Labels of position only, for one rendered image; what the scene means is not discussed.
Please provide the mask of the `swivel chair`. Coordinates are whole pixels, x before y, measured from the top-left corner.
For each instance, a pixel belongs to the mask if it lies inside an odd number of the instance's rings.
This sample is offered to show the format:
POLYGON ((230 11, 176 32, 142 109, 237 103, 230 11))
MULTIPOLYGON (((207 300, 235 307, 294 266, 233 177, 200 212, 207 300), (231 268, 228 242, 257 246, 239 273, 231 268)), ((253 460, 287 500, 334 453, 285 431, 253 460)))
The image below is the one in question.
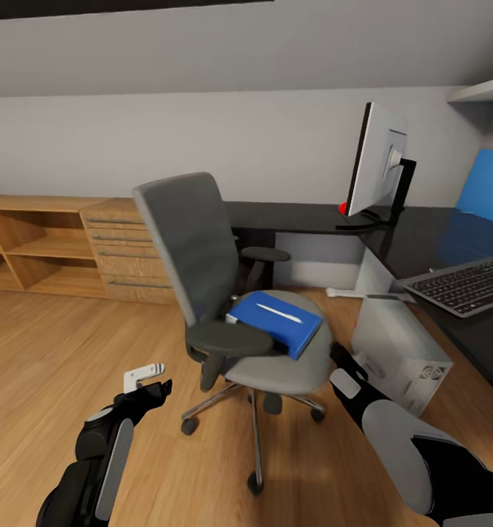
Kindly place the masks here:
POLYGON ((146 182, 133 188, 132 196, 181 307, 187 352, 201 364, 201 391, 210 391, 220 375, 226 382, 235 382, 182 414, 181 432, 191 435, 196 427, 191 416, 246 386, 252 404, 256 465, 248 489, 258 496, 264 489, 258 391, 266 394, 263 407, 268 414, 279 416, 285 395, 311 407, 316 422, 325 419, 324 407, 304 397, 328 381, 333 338, 325 314, 300 294, 260 291, 323 318, 297 361, 276 350, 266 331, 226 321, 227 313, 255 292, 266 261, 284 262, 291 255, 273 248, 244 248, 242 254, 255 263, 244 294, 222 315, 235 291, 239 259, 224 201, 209 172, 146 182))

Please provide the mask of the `monitor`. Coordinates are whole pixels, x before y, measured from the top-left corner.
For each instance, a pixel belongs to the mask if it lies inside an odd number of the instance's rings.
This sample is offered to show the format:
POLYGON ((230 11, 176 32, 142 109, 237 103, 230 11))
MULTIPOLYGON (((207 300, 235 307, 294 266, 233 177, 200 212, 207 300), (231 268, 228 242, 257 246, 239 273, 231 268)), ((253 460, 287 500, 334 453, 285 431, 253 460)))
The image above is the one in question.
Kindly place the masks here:
POLYGON ((370 225, 335 226, 335 229, 358 231, 377 225, 396 227, 399 215, 405 210, 404 203, 417 164, 415 160, 402 158, 406 134, 407 119, 405 121, 375 102, 366 102, 349 195, 347 201, 339 205, 339 212, 344 216, 357 212, 368 213, 376 217, 377 222, 370 225), (377 213, 366 208, 390 193, 399 165, 404 167, 391 216, 385 222, 377 213))

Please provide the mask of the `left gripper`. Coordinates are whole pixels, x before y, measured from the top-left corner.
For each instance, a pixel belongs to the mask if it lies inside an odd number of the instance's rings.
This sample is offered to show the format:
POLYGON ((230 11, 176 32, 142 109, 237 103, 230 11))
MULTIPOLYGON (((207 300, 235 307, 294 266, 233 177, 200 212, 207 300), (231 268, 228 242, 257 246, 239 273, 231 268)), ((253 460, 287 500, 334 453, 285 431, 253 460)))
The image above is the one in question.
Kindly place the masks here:
POLYGON ((131 391, 126 394, 118 394, 113 398, 114 403, 121 402, 122 400, 134 400, 140 406, 140 420, 145 416, 148 410, 152 408, 161 407, 165 404, 165 398, 172 394, 173 382, 171 378, 164 384, 162 382, 156 382, 155 384, 149 384, 143 386, 143 388, 137 389, 137 391, 131 391))

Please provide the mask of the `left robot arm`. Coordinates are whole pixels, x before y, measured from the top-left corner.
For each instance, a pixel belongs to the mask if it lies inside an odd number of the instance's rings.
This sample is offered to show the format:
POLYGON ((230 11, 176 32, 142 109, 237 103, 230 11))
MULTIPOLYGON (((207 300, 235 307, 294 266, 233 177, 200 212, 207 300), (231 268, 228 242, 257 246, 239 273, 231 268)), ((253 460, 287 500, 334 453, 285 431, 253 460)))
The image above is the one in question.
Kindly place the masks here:
POLYGON ((108 527, 134 436, 148 410, 172 394, 171 378, 143 386, 139 381, 165 372, 162 363, 126 372, 124 392, 89 417, 78 436, 75 455, 59 485, 39 511, 36 527, 108 527))

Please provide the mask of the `keyboard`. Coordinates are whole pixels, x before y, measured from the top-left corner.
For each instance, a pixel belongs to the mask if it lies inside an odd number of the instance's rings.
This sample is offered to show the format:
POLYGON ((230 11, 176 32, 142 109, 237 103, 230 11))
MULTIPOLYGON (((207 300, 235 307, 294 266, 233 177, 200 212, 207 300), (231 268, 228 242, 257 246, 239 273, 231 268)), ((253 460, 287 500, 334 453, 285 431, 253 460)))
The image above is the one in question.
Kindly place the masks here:
POLYGON ((451 313, 468 318, 493 308, 493 257, 396 282, 451 313))

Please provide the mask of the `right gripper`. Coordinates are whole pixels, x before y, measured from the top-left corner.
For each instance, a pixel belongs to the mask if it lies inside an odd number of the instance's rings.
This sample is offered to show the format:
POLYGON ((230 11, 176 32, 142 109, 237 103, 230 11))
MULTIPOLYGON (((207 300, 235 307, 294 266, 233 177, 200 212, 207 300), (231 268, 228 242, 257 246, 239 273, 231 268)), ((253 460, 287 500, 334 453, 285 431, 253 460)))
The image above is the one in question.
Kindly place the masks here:
POLYGON ((351 365, 355 366, 356 369, 362 373, 362 375, 364 375, 365 381, 367 381, 368 375, 366 374, 365 369, 362 369, 362 367, 360 367, 357 362, 354 361, 353 355, 351 355, 343 345, 335 342, 332 344, 330 349, 332 352, 329 354, 329 356, 335 361, 337 369, 340 365, 343 365, 343 363, 350 363, 351 365))

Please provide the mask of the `folder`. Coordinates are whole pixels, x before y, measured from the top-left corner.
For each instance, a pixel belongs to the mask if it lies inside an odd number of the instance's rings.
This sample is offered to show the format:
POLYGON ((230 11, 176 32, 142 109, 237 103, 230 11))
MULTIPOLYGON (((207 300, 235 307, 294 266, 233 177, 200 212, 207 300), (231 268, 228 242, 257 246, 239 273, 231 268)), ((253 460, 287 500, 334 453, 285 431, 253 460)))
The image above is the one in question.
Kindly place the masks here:
POLYGON ((227 313, 226 321, 266 331, 273 337, 276 350, 297 361, 323 318, 256 291, 227 313))

